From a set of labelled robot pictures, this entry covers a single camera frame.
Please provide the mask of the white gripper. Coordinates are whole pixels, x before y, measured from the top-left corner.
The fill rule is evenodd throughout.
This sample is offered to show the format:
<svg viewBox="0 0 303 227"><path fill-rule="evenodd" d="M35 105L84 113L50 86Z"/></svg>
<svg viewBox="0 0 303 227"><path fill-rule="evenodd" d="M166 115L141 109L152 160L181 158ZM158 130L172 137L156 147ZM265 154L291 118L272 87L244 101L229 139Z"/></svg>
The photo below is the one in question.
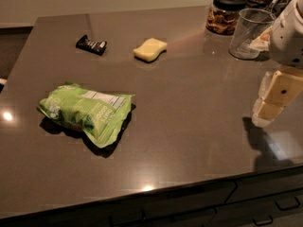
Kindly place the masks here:
<svg viewBox="0 0 303 227"><path fill-rule="evenodd" d="M303 66L303 0L292 0L276 18L270 33L269 54L280 64ZM253 106L253 124L267 127L302 91L302 69L266 72Z"/></svg>

